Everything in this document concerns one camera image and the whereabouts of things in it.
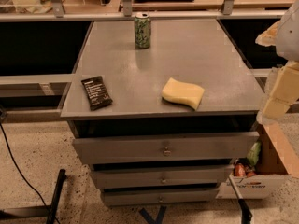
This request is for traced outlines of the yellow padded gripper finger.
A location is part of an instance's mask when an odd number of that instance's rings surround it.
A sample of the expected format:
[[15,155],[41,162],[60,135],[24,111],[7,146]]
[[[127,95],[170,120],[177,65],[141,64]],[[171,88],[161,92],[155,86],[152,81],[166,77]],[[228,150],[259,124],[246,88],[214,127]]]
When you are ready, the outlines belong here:
[[273,23],[267,30],[257,36],[257,38],[255,39],[255,43],[264,47],[275,46],[278,33],[278,25],[278,21]]
[[299,99],[299,62],[287,61],[269,73],[257,121],[269,125],[281,119]]

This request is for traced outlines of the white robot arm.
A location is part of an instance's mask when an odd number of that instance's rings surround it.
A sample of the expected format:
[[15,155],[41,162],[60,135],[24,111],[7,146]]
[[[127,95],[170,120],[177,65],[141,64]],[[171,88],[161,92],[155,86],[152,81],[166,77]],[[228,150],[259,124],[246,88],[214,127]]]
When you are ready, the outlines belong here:
[[269,125],[281,119],[299,99],[299,1],[296,0],[279,21],[259,34],[255,43],[275,46],[277,56],[287,61],[283,67],[273,68],[266,81],[257,121]]

